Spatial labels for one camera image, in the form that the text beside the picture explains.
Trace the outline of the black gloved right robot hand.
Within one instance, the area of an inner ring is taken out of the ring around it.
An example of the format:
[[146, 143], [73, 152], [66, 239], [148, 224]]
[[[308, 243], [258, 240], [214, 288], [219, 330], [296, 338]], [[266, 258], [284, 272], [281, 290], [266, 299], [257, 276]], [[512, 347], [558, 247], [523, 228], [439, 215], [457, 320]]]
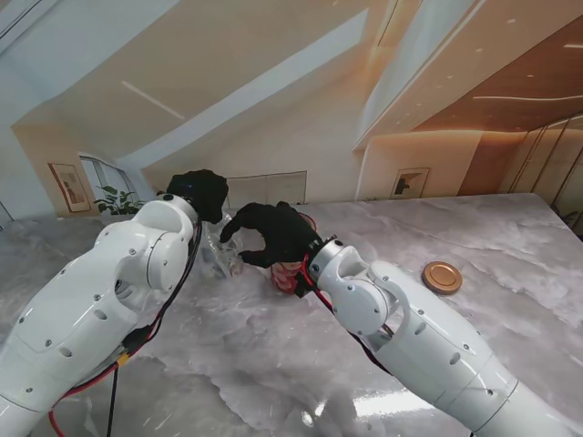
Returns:
[[252, 266], [267, 269], [276, 263], [300, 262], [322, 245], [322, 238], [291, 205], [280, 201], [276, 206], [250, 203], [241, 208], [222, 229], [225, 243], [240, 229], [258, 231], [265, 247], [244, 250], [241, 259]]

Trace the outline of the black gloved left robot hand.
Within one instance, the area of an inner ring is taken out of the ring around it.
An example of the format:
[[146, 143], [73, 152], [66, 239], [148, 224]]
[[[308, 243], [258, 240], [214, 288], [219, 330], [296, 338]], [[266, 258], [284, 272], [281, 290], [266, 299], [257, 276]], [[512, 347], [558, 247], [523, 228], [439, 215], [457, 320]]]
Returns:
[[227, 179], [208, 169], [175, 175], [167, 188], [167, 193], [189, 202], [201, 221], [213, 225], [222, 221], [222, 207], [228, 192]]

